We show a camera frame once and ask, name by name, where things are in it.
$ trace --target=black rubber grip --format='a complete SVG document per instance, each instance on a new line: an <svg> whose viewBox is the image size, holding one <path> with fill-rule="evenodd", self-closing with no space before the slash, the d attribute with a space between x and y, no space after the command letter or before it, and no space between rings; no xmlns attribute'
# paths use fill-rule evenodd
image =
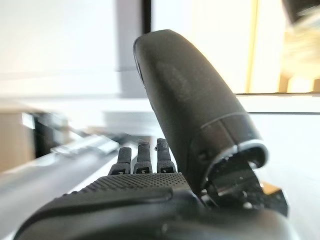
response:
<svg viewBox="0 0 320 240"><path fill-rule="evenodd" d="M164 160L169 160L171 161L171 156L169 152L169 146L168 143L165 139L163 138L158 138L156 140L156 147L155 150L157 151L157 160L159 161L164 161Z"/></svg>
<svg viewBox="0 0 320 240"><path fill-rule="evenodd" d="M257 167L265 164L267 149L248 113L189 41L161 30L139 37L133 52L178 170L195 193L221 159L250 151Z"/></svg>
<svg viewBox="0 0 320 240"><path fill-rule="evenodd" d="M150 144L147 141L140 141L138 143L138 155L137 155L137 162L150 162Z"/></svg>
<svg viewBox="0 0 320 240"><path fill-rule="evenodd" d="M130 147L121 147L119 149L117 163L131 163L131 148Z"/></svg>

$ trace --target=black plastic casing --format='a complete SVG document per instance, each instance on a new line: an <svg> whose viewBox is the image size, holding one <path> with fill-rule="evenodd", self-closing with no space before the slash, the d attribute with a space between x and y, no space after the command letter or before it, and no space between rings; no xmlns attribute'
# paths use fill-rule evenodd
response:
<svg viewBox="0 0 320 240"><path fill-rule="evenodd" d="M298 240L271 210L207 208L181 173L104 176L35 212L14 240Z"/></svg>
<svg viewBox="0 0 320 240"><path fill-rule="evenodd" d="M257 168L266 163L267 148L248 113L188 40L171 30L151 32L135 41L133 52L178 171L194 193L229 156L250 152Z"/></svg>

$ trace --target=blurred background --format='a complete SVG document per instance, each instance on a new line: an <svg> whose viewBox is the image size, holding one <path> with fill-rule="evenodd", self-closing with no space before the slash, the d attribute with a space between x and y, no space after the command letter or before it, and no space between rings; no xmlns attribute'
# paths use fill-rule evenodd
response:
<svg viewBox="0 0 320 240"><path fill-rule="evenodd" d="M132 51L162 29L193 43L237 94L269 147L259 178L285 190L301 239L320 239L319 4L0 0L0 240L107 175L119 147L134 159L138 139L153 148L163 137Z"/></svg>

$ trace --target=black robotic finger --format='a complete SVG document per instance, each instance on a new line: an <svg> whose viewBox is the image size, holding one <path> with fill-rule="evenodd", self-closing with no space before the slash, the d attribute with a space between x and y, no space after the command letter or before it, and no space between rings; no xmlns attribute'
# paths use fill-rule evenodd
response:
<svg viewBox="0 0 320 240"><path fill-rule="evenodd" d="M157 151L156 172L162 174L176 173L176 167L171 161L167 141L163 138L158 138L154 150Z"/></svg>
<svg viewBox="0 0 320 240"><path fill-rule="evenodd" d="M147 141L138 143L138 156L133 169L134 174L152 174L150 144Z"/></svg>
<svg viewBox="0 0 320 240"><path fill-rule="evenodd" d="M121 147L117 163L113 164L108 175L130 174L131 148Z"/></svg>

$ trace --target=robotic hand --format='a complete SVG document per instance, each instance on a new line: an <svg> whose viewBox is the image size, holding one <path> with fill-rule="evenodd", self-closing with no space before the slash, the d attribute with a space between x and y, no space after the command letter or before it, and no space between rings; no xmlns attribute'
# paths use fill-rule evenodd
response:
<svg viewBox="0 0 320 240"><path fill-rule="evenodd" d="M40 208L15 240L297 240L282 190L253 169L268 151L248 113L208 60L162 30L133 46L138 72L165 139L119 150L108 176ZM171 162L169 146L177 162Z"/></svg>

